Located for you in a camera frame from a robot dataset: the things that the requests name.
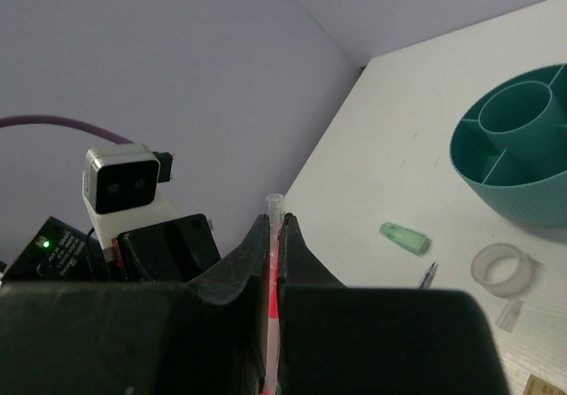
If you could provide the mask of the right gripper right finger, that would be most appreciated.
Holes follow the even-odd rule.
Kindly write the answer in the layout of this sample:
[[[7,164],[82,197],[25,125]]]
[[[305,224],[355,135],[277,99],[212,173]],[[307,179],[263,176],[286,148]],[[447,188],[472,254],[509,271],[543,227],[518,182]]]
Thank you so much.
[[[279,237],[283,394],[506,394],[485,314],[457,290],[350,288],[287,214]]]

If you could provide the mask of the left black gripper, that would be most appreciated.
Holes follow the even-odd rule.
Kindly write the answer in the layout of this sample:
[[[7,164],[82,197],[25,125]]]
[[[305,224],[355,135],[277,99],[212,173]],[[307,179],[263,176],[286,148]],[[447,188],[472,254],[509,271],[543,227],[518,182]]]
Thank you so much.
[[[221,260],[202,213],[132,229],[113,240],[123,281],[187,283]]]

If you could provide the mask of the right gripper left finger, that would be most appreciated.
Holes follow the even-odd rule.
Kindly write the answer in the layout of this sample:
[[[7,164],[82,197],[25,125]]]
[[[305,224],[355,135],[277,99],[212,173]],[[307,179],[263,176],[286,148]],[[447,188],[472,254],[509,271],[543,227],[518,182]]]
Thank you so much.
[[[1,281],[2,393],[261,393],[269,233],[187,283]]]

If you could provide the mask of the red pen clear barrel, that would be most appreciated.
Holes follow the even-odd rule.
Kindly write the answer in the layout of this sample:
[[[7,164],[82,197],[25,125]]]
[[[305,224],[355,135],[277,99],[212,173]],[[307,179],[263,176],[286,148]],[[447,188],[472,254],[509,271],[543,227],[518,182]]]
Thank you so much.
[[[266,196],[267,215],[270,224],[269,242],[269,302],[266,376],[263,394],[277,394],[277,375],[279,367],[280,325],[277,306],[277,267],[279,236],[285,216],[285,197],[273,193]]]

